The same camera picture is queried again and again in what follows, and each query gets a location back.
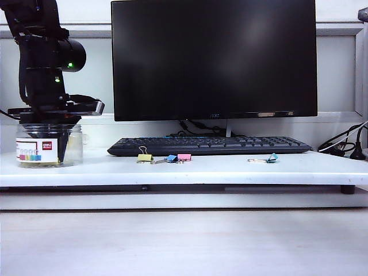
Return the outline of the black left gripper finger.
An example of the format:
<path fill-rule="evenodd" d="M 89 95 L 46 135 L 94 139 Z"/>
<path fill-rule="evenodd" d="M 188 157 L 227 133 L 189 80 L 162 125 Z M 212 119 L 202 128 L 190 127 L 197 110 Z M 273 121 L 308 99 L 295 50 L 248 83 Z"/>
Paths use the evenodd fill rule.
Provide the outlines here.
<path fill-rule="evenodd" d="M 22 127 L 30 137 L 48 137 L 48 124 L 23 124 Z"/>
<path fill-rule="evenodd" d="M 57 156 L 59 163 L 64 163 L 69 136 L 75 130 L 75 124 L 51 124 L 49 137 L 57 139 Z"/>

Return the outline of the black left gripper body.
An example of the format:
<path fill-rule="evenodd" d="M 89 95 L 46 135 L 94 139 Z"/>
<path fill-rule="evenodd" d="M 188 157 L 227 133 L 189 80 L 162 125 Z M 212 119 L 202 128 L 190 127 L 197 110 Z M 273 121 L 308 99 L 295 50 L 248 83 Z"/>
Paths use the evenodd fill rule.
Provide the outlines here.
<path fill-rule="evenodd" d="M 82 116 L 97 115 L 97 100 L 89 96 L 67 96 L 55 105 L 11 108 L 8 114 L 20 124 L 77 124 Z"/>

